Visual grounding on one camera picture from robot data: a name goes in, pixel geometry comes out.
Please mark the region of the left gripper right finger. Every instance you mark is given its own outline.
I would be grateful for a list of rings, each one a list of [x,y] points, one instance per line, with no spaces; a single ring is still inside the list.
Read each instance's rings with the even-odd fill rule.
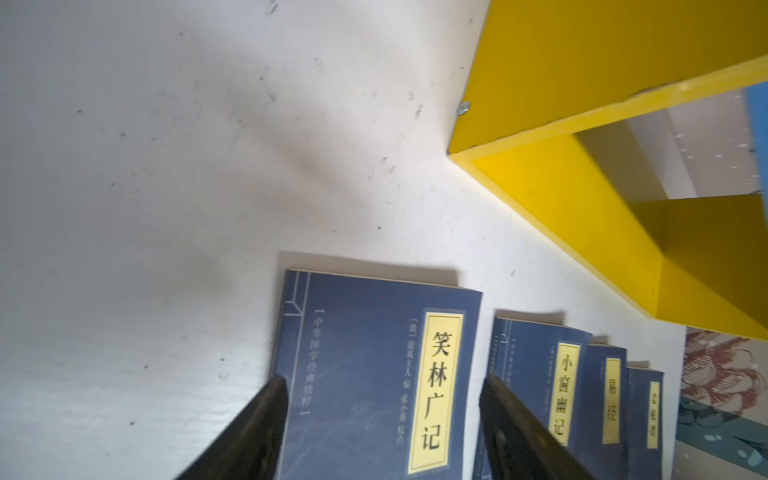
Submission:
[[[486,376],[479,405],[494,479],[592,477],[496,375]]]

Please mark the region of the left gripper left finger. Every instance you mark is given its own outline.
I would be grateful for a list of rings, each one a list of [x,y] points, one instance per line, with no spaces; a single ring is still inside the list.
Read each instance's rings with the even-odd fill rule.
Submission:
[[[271,378],[181,479],[275,477],[289,406],[286,381]]]

